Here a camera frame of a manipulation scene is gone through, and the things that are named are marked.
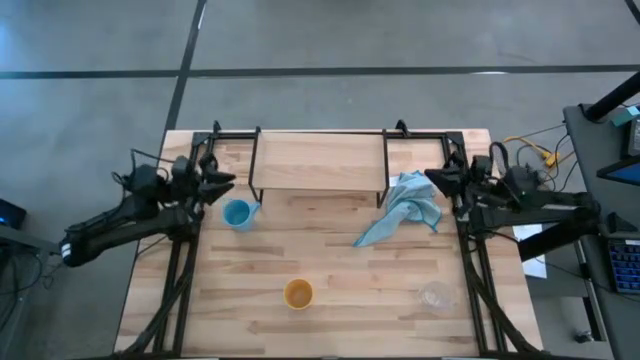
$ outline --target computer monitor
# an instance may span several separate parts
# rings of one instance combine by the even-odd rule
[[[640,186],[640,155],[602,168],[597,174],[602,179]]]

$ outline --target desk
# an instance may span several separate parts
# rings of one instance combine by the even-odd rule
[[[606,216],[615,211],[640,228],[640,187],[599,179],[596,176],[599,169],[620,159],[623,130],[610,123],[591,123],[582,116],[577,107],[566,108],[564,114],[587,191],[602,206],[601,214]],[[611,289],[610,267],[605,261],[602,241],[597,238],[584,239],[582,246],[593,280]],[[608,290],[596,288],[595,291],[613,355],[619,360],[637,359],[640,304],[612,294]],[[640,301],[638,296],[631,297]]]
[[[162,157],[187,155],[192,133],[169,132]],[[463,133],[469,158],[488,152],[487,130]],[[226,198],[252,199],[251,148],[252,141],[216,141],[220,170],[238,177]],[[388,157],[391,176],[443,164],[440,142],[433,140],[389,140]],[[440,193],[435,201],[443,210],[438,233],[403,224],[390,239],[353,248],[384,214],[371,193],[271,190],[249,233],[224,226],[225,199],[219,200],[203,222],[183,356],[477,355],[451,204]],[[541,348],[517,246],[495,238],[488,252],[501,306]],[[169,253],[170,244],[161,242],[136,261],[116,350],[135,339],[159,306]],[[283,301],[284,285],[297,277],[315,290],[304,311],[290,310]],[[418,303],[417,291],[431,281],[451,288],[451,311],[431,313]],[[483,317],[492,344],[486,308]],[[172,321],[175,314],[165,346],[172,340]]]

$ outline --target blue mug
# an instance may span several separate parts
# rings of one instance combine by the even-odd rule
[[[248,203],[244,200],[229,200],[222,210],[222,220],[236,231],[249,231],[260,203]]]

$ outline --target keyboard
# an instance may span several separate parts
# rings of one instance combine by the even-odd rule
[[[609,260],[616,291],[640,294],[640,241],[609,240]]]

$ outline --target orange cup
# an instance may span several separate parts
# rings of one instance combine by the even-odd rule
[[[306,309],[313,300],[313,288],[304,279],[294,279],[289,281],[284,287],[284,301],[294,310]]]

